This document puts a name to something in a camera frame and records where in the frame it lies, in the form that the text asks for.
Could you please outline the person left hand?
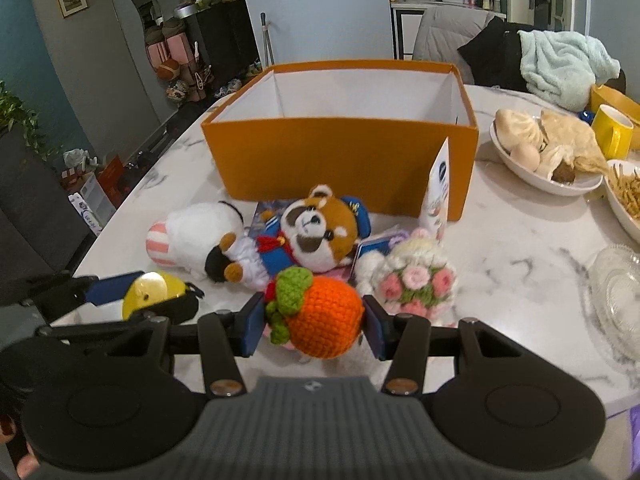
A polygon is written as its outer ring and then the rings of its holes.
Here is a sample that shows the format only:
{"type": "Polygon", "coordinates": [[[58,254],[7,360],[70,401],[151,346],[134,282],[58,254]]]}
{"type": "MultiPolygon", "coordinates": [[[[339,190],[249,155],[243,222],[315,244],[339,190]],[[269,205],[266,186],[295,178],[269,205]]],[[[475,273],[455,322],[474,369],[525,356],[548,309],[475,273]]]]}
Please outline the person left hand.
{"type": "Polygon", "coordinates": [[[20,425],[6,413],[1,414],[1,446],[9,453],[9,464],[15,470],[17,478],[27,479],[40,466],[20,425]]]}

